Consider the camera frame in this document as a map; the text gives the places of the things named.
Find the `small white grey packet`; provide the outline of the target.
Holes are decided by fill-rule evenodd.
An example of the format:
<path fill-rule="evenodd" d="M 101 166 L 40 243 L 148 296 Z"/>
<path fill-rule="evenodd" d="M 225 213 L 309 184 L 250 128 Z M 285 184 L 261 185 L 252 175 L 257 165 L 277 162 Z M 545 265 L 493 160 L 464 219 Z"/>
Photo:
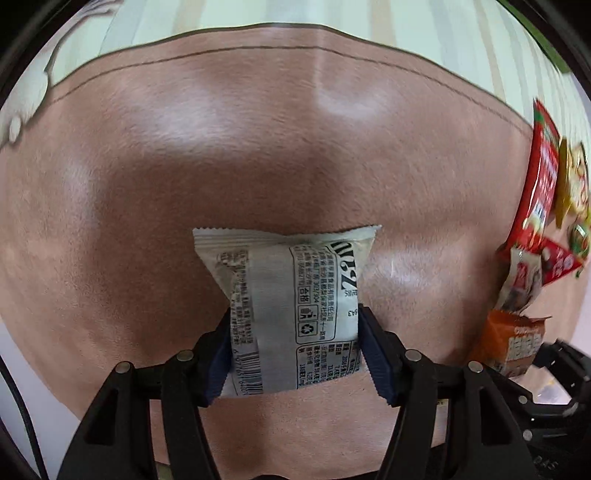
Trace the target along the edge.
<path fill-rule="evenodd" d="M 500 290 L 495 308 L 520 313 L 538 297 L 542 289 L 541 256 L 513 247 L 508 276 Z"/>

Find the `green bubble gum packet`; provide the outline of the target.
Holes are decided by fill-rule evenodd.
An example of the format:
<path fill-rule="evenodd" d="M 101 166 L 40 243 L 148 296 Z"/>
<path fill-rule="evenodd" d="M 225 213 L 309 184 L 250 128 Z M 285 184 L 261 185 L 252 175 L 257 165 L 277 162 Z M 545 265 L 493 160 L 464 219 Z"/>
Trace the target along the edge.
<path fill-rule="evenodd" d="M 572 223 L 568 231 L 570 251 L 576 256 L 583 269 L 590 253 L 590 228 L 586 222 L 577 220 Z"/>

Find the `red spicy strip packet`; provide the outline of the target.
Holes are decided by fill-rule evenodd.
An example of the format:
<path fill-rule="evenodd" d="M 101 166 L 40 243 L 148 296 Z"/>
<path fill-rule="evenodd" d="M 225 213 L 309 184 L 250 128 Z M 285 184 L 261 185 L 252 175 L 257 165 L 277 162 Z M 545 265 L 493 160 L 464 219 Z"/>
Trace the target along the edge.
<path fill-rule="evenodd" d="M 498 252 L 508 257 L 514 247 L 533 251 L 543 237 L 554 203 L 559 171 L 560 135 L 539 98 L 533 102 L 534 129 L 528 168 L 517 213 Z"/>

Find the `yellow panda snack packet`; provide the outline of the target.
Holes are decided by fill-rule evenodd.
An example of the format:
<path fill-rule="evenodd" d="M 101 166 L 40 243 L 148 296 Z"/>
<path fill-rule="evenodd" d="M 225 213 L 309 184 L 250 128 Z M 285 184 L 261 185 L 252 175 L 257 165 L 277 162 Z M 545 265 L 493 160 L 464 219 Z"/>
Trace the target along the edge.
<path fill-rule="evenodd" d="M 585 220 L 589 211 L 589 173 L 584 146 L 563 137 L 559 145 L 559 170 L 554 205 L 556 225 L 561 229 L 568 215 Z"/>

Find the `grey white snack packet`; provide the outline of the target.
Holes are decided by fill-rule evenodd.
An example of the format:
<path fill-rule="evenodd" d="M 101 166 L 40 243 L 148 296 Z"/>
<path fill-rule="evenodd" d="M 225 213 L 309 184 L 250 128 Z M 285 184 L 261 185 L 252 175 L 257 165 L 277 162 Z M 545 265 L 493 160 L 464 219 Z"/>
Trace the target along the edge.
<path fill-rule="evenodd" d="M 221 396 L 293 391 L 359 371 L 360 275 L 379 230 L 193 229 L 194 250 L 229 302 Z"/>

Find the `orange small box packet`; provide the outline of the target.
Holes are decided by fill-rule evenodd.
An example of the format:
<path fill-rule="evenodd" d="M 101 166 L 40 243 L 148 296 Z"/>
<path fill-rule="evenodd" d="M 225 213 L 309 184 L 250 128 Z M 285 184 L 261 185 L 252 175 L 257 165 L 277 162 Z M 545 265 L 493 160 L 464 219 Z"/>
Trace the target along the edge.
<path fill-rule="evenodd" d="M 543 343 L 547 317 L 491 310 L 468 355 L 505 377 L 526 374 Z"/>

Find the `small red triangular packet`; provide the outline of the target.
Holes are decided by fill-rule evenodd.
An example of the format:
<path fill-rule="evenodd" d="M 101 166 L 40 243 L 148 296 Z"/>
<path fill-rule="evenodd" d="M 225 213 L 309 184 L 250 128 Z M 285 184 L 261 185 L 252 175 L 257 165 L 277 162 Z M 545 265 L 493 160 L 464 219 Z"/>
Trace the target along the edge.
<path fill-rule="evenodd" d="M 573 252 L 543 237 L 539 245 L 542 260 L 542 285 L 549 285 L 582 267 L 580 258 Z"/>

